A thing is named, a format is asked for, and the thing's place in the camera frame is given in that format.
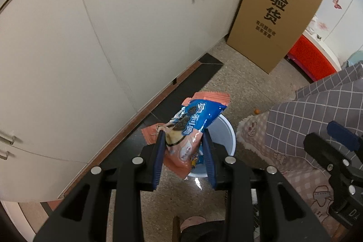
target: candy wrapper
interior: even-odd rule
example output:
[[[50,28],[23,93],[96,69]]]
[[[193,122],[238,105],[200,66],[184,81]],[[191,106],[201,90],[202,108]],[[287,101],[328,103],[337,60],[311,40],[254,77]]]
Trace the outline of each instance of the candy wrapper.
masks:
[[[181,110],[166,124],[157,123],[142,129],[147,144],[157,140],[160,130],[166,133],[164,164],[179,177],[185,178],[192,167],[203,163],[200,141],[203,131],[228,106],[229,94],[196,92],[186,98]]]

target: red butterfly sticker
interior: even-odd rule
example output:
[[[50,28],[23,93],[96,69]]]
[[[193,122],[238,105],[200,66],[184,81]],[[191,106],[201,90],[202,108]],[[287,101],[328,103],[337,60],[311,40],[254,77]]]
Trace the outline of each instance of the red butterfly sticker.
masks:
[[[338,1],[339,1],[339,0],[333,0],[333,4],[334,4],[334,7],[335,7],[336,9],[341,10],[341,9],[342,9],[342,7],[338,4]]]

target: gray plaid cloth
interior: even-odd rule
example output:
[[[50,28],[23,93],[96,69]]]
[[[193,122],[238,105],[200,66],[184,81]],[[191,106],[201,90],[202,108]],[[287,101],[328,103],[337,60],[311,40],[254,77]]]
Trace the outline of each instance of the gray plaid cloth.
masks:
[[[322,169],[304,151],[307,134],[315,132],[362,169],[354,152],[332,139],[326,130],[332,120],[362,135],[363,65],[356,64],[296,91],[294,101],[274,106],[266,127],[265,145],[289,156],[306,159]]]

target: cardboard box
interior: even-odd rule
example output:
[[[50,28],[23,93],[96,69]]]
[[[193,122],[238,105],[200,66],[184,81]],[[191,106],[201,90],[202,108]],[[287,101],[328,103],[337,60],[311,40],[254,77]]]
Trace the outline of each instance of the cardboard box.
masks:
[[[227,44],[270,73],[293,47],[322,0],[242,0]]]

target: drawer handle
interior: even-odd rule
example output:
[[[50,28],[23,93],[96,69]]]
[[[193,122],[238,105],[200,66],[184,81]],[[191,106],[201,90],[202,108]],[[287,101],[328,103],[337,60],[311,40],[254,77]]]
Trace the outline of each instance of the drawer handle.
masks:
[[[15,142],[15,136],[12,136],[11,140],[5,139],[4,137],[0,136],[0,141],[5,143],[5,144],[12,145]]]
[[[8,160],[9,151],[6,151],[6,156],[0,155],[0,158],[3,160]]]

